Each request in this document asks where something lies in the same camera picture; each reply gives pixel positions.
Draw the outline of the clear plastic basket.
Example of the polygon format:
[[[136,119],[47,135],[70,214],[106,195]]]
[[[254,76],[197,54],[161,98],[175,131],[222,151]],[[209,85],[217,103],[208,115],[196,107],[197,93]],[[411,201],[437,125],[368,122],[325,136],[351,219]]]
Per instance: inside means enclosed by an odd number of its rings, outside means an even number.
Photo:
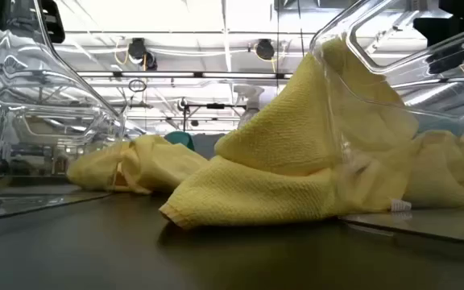
[[[450,17],[458,19],[458,33],[431,47],[413,28],[417,18]],[[358,0],[315,34],[309,50],[317,60],[324,60],[325,43],[332,39],[343,41],[369,72],[382,76],[399,95],[401,109],[415,119],[430,115],[464,124],[464,18],[440,9],[439,0]],[[408,182],[420,134],[417,129],[408,145]],[[416,208],[401,197],[387,210],[349,213],[343,220],[364,230],[464,242],[464,207]]]
[[[106,196],[66,172],[121,138],[123,115],[54,46],[40,0],[0,0],[0,219]]]

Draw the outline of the yellow microfiber towel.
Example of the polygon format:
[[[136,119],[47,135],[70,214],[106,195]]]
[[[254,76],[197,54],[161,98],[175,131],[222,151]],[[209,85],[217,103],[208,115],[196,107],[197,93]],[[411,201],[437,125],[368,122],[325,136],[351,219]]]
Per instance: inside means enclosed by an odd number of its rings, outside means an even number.
[[[389,209],[408,183],[417,120],[339,39],[291,80],[160,212],[184,229],[307,222]]]
[[[416,208],[464,207],[464,133],[427,130],[416,141],[403,199]]]
[[[68,166],[66,175],[86,190],[171,193],[208,162],[183,144],[143,135],[83,155]]]

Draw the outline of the clear spray bottle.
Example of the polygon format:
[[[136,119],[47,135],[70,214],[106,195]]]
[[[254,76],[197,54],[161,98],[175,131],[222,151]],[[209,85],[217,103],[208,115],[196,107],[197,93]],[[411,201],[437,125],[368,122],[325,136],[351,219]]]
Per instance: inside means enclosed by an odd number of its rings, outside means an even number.
[[[254,85],[236,85],[234,92],[238,94],[238,97],[246,98],[246,109],[238,123],[238,128],[241,128],[259,112],[260,95],[264,92],[264,89]]]

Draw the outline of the grey cloth cover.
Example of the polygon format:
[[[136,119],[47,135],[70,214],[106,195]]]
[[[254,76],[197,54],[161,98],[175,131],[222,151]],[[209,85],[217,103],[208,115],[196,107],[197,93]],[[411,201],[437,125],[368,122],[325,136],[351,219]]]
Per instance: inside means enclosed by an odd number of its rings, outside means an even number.
[[[192,136],[195,152],[210,160],[215,156],[214,146],[225,134],[196,134]]]

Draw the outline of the black boom stand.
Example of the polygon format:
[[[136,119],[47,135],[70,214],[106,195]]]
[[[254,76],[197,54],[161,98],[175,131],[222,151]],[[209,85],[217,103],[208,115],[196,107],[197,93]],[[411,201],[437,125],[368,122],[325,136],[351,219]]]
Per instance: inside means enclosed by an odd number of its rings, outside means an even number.
[[[238,122],[241,114],[238,109],[246,111],[246,105],[233,105],[226,103],[189,103],[189,101],[183,97],[177,102],[178,109],[182,112],[182,131],[186,132],[189,130],[189,127],[199,126],[201,122]],[[231,110],[233,113],[232,117],[223,117],[220,115],[205,117],[197,116],[197,112],[200,109],[206,110]]]

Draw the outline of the long ceiling light bar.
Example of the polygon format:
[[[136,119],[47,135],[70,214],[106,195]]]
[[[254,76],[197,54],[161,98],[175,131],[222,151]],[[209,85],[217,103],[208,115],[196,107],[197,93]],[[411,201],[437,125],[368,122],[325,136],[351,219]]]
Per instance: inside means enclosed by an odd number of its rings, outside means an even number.
[[[291,73],[261,72],[121,72],[121,71],[80,71],[81,77],[128,77],[128,78],[221,78],[221,79],[290,79]]]

